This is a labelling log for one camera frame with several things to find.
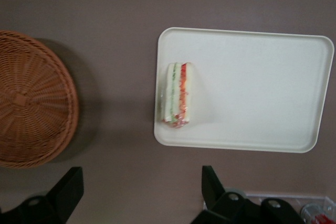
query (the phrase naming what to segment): brown table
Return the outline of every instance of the brown table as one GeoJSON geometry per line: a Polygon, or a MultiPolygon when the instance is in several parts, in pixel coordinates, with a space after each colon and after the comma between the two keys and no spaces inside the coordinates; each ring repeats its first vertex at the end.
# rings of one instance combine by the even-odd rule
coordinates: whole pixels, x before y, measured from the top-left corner
{"type": "Polygon", "coordinates": [[[305,154],[167,147],[153,135],[156,50],[169,27],[325,35],[336,0],[0,0],[0,29],[37,38],[69,68],[81,97],[72,144],[32,169],[0,168],[3,211],[82,166],[85,194],[68,223],[190,223],[202,165],[224,186],[336,200],[336,74],[319,139],[305,154]]]}

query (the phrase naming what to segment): white container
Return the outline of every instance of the white container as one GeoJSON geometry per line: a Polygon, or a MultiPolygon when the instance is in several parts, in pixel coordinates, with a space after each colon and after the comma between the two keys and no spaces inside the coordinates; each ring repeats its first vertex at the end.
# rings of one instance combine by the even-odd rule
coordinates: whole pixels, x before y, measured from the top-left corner
{"type": "Polygon", "coordinates": [[[169,28],[159,38],[154,135],[164,145],[304,153],[316,142],[334,54],[324,36],[169,28]],[[191,62],[190,123],[162,122],[167,67],[191,62]]]}

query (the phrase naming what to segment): round wicker basket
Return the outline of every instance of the round wicker basket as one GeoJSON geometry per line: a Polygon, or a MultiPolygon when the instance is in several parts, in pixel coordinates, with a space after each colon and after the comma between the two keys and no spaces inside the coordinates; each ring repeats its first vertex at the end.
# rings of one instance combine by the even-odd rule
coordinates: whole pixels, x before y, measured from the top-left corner
{"type": "Polygon", "coordinates": [[[77,127],[74,82],[42,43],[0,31],[0,166],[26,168],[55,158],[77,127]]]}

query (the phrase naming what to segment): sandwich wrapped in plastic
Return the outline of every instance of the sandwich wrapped in plastic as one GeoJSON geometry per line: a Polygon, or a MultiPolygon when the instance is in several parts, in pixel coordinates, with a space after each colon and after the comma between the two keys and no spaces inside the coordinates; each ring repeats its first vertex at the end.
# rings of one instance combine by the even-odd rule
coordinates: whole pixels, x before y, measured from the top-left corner
{"type": "Polygon", "coordinates": [[[166,89],[163,99],[163,121],[174,128],[190,120],[191,63],[171,63],[168,66],[166,89]]]}

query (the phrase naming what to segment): plastic tray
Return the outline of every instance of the plastic tray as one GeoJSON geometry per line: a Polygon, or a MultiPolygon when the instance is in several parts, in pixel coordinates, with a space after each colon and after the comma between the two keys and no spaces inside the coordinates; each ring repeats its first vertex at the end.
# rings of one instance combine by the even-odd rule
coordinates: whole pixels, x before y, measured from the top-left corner
{"type": "Polygon", "coordinates": [[[316,142],[334,54],[324,36],[169,28],[159,38],[154,135],[164,145],[304,153],[316,142]],[[169,63],[192,62],[190,123],[162,122],[169,63]]]}

